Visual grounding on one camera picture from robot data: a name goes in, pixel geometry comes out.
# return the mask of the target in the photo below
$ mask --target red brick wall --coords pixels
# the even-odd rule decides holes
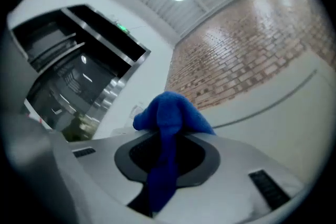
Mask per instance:
[[[166,90],[203,109],[264,83],[307,48],[334,66],[321,14],[312,0],[238,0],[176,45]]]

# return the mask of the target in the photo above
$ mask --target blue towel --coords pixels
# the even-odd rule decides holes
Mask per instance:
[[[161,155],[147,177],[150,210],[159,212],[176,190],[175,134],[180,130],[215,133],[193,104],[175,92],[164,92],[155,97],[148,108],[135,116],[133,127],[136,130],[160,129]]]

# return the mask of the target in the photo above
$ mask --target green light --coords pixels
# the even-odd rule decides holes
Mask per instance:
[[[124,27],[124,26],[122,26],[122,25],[120,25],[120,24],[117,24],[117,26],[119,27],[119,29],[121,29],[121,30],[122,30],[123,32],[125,32],[126,34],[129,33],[129,31],[127,30],[126,27]]]

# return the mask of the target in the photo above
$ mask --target white wall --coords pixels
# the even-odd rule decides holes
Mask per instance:
[[[173,45],[168,44],[145,21],[113,0],[23,0],[9,15],[8,25],[13,28],[39,14],[76,4],[89,4],[107,17],[114,15],[130,30],[132,36],[151,50],[100,123],[95,138],[102,138],[109,136],[114,128],[124,127],[133,106],[140,102],[146,106],[163,92]]]
[[[335,72],[316,54],[306,52],[265,84],[202,114],[212,126],[229,123],[277,102],[314,70],[292,96],[250,119],[215,130],[222,137],[250,144],[311,183],[334,142]]]

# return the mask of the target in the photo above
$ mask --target brick wall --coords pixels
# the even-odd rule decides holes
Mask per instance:
[[[176,45],[166,90],[203,109],[264,83],[307,48],[334,67],[322,14],[314,0],[238,0]]]

